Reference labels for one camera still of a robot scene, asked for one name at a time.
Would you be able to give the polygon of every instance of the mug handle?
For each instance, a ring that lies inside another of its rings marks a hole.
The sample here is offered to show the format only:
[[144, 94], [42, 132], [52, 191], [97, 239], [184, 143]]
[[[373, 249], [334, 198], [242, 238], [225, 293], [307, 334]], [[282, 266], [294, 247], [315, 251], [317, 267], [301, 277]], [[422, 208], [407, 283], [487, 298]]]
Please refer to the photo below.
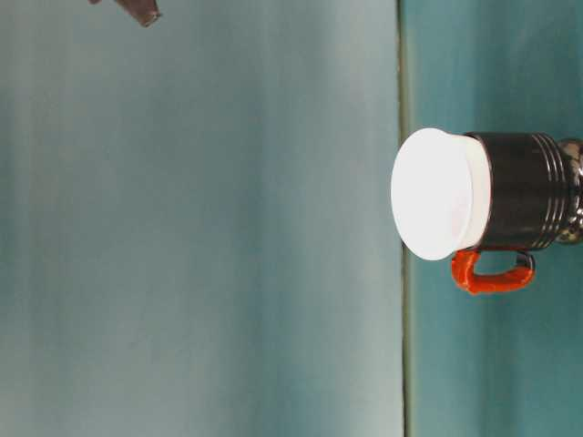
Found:
[[452, 276], [457, 286], [470, 294], [504, 293], [523, 289], [535, 278], [535, 259], [526, 252], [517, 252], [517, 264], [504, 273], [476, 275], [474, 266], [480, 259], [479, 250], [458, 250], [452, 259]]

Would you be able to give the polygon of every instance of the wall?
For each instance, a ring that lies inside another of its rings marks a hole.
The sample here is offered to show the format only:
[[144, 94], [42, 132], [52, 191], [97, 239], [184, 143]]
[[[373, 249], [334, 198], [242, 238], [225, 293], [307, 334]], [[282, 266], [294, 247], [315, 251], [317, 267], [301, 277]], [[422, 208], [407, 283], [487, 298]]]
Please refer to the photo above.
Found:
[[266, 436], [403, 429], [395, 4], [264, 7]]
[[2, 6], [0, 430], [256, 435], [257, 11]]
[[0, 14], [0, 432], [399, 435], [394, 4]]

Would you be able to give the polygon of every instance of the table surface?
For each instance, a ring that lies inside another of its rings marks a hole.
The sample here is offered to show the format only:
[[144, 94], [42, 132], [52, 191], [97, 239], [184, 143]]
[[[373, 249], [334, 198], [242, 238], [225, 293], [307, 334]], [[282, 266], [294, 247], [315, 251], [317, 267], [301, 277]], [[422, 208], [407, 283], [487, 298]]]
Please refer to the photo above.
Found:
[[[583, 5], [406, 0], [405, 130], [583, 136]], [[486, 254], [483, 271], [507, 269]], [[537, 254], [527, 290], [470, 297], [449, 260], [410, 256], [411, 435], [573, 435], [583, 427], [583, 246]]]

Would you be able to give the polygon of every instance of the dark object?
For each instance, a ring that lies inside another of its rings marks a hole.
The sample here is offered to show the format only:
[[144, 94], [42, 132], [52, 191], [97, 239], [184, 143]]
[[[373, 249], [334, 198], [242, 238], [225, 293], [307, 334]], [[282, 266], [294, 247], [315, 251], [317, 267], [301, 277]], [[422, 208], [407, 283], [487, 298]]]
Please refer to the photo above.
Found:
[[[101, 0], [89, 0], [91, 5], [100, 2]], [[162, 16], [156, 0], [116, 0], [116, 3], [128, 11], [144, 27], [148, 27]]]
[[[469, 133], [490, 164], [490, 217], [480, 242], [452, 261], [457, 284], [471, 293], [518, 290], [533, 278], [528, 250], [583, 239], [583, 142], [546, 134]], [[482, 250], [516, 250], [517, 265], [500, 275], [476, 275]]]

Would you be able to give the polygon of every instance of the mug lid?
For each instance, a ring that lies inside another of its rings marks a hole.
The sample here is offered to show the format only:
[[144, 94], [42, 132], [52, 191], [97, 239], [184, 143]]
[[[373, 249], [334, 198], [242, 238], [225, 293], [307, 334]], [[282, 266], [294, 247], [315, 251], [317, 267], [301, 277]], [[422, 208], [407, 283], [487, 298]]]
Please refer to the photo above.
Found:
[[490, 209], [486, 152], [475, 138], [435, 128], [401, 146], [391, 177], [394, 221], [422, 259], [444, 259], [479, 242]]

